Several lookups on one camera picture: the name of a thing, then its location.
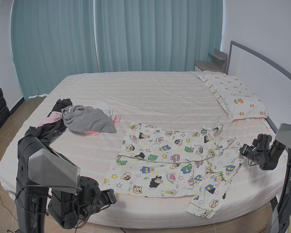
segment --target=headboard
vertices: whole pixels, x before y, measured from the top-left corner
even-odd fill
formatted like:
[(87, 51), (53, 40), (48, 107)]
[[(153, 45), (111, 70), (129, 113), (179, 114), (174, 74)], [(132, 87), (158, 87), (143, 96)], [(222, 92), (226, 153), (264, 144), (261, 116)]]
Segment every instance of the headboard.
[(226, 73), (236, 75), (266, 105), (275, 133), (291, 124), (291, 73), (258, 52), (230, 42)]

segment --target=white wall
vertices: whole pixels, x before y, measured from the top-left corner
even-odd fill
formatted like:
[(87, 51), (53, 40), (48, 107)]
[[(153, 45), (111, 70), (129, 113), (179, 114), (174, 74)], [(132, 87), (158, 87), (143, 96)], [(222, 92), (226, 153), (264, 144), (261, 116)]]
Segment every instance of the white wall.
[(291, 0), (224, 0), (221, 50), (233, 40), (291, 72)]
[(10, 23), (13, 0), (0, 0), (0, 88), (9, 110), (23, 97), (12, 61)]

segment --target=curtain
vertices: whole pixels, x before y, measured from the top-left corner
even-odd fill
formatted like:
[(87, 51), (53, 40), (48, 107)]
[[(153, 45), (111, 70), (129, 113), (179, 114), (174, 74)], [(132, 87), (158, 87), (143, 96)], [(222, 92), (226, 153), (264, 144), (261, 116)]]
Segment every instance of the curtain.
[(98, 72), (92, 0), (14, 0), (11, 44), (24, 98)]
[(191, 71), (220, 49), (223, 0), (95, 0), (100, 72)]

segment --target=pillow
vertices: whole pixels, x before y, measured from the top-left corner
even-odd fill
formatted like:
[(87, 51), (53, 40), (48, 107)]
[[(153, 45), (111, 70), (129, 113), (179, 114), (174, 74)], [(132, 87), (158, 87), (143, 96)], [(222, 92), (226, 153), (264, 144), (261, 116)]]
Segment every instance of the pillow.
[(268, 110), (263, 102), (234, 75), (224, 73), (198, 75), (209, 87), (220, 105), (234, 119), (251, 117), (267, 118)]

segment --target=pink garment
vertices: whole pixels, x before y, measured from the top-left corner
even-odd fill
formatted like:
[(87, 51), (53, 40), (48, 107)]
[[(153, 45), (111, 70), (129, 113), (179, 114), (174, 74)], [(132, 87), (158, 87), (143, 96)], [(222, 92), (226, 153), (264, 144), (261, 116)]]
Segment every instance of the pink garment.
[(40, 124), (38, 125), (39, 126), (43, 126), (45, 124), (49, 124), (49, 123), (54, 123), (54, 122), (57, 122), (59, 121), (60, 119), (62, 119), (62, 113), (61, 112), (52, 112), (49, 117), (43, 119)]
[[(120, 116), (112, 116), (111, 117), (113, 122), (116, 123), (116, 122), (120, 122)], [(96, 130), (90, 130), (90, 131), (87, 131), (87, 132), (83, 132), (83, 134), (86, 134), (86, 135), (99, 135), (101, 134), (100, 132), (96, 131)]]

